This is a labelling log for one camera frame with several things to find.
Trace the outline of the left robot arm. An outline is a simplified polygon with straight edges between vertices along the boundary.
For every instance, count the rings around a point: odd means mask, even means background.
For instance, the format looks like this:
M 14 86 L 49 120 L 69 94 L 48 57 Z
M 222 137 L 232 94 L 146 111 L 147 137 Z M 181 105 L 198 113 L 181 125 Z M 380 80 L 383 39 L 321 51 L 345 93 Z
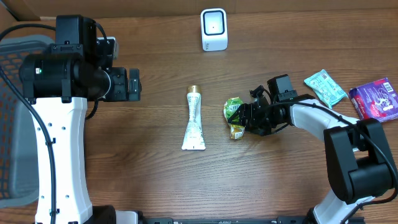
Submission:
M 84 126 L 89 102 L 139 101 L 136 68 L 113 66 L 116 41 L 81 15 L 58 16 L 55 42 L 28 55 L 19 70 L 34 119 L 39 169 L 36 223 L 131 223 L 141 214 L 94 206 L 85 177 Z

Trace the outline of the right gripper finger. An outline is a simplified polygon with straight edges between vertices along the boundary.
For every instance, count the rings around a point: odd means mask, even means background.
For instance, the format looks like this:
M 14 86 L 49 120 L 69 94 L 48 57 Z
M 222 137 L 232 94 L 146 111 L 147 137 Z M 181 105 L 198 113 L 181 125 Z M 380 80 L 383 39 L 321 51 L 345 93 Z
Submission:
M 247 104 L 241 104 L 237 110 L 227 119 L 228 123 L 246 123 Z
M 241 128 L 244 130 L 247 130 L 247 125 L 248 125 L 248 119 L 246 118 L 235 118 L 235 119 L 228 119 L 227 120 L 228 124 L 230 124 L 231 126 L 234 126 L 235 128 Z

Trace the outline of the purple sanitary pad pack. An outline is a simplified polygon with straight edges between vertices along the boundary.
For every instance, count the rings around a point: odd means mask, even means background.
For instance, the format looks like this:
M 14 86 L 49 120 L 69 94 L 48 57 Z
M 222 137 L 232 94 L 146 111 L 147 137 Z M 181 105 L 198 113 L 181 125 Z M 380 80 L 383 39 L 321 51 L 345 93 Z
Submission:
M 361 120 L 374 118 L 385 122 L 397 119 L 397 92 L 388 78 L 352 88 L 348 96 Z

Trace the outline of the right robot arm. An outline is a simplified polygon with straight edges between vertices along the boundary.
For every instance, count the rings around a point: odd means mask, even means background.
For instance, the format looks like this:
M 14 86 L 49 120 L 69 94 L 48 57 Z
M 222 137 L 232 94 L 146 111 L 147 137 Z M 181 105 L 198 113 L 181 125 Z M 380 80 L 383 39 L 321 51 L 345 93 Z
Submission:
M 230 125 L 267 136 L 287 126 L 304 129 L 323 141 L 331 190 L 296 223 L 353 223 L 368 205 L 397 197 L 397 167 L 382 124 L 339 114 L 312 95 L 298 95 L 288 75 L 271 78 L 250 92 L 253 101 L 228 115 Z

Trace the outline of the teal wet wipes pack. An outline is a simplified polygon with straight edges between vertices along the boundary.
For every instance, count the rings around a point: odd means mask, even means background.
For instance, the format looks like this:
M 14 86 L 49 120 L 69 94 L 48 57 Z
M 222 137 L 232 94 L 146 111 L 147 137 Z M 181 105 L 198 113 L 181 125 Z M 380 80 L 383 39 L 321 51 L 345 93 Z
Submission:
M 318 98 L 329 108 L 347 98 L 346 92 L 332 79 L 326 70 L 321 70 L 306 78 L 304 83 L 309 86 Z

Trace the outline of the green gold snack packet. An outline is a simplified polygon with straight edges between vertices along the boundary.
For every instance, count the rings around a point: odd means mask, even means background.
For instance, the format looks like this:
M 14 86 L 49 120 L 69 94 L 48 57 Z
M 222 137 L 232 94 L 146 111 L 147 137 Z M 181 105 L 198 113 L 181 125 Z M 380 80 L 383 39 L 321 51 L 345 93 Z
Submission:
M 229 98 L 224 104 L 223 114 L 227 121 L 230 129 L 230 138 L 234 140 L 240 140 L 243 138 L 245 128 L 239 124 L 231 124 L 228 119 L 236 112 L 236 110 L 242 105 L 240 97 Z

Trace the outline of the white tube gold cap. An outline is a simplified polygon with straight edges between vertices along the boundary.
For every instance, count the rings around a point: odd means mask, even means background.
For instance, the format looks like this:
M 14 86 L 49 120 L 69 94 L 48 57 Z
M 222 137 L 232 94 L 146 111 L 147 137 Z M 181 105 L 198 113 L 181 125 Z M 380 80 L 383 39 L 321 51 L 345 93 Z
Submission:
M 182 143 L 183 151 L 204 151 L 206 149 L 201 123 L 201 88 L 187 87 L 188 122 Z

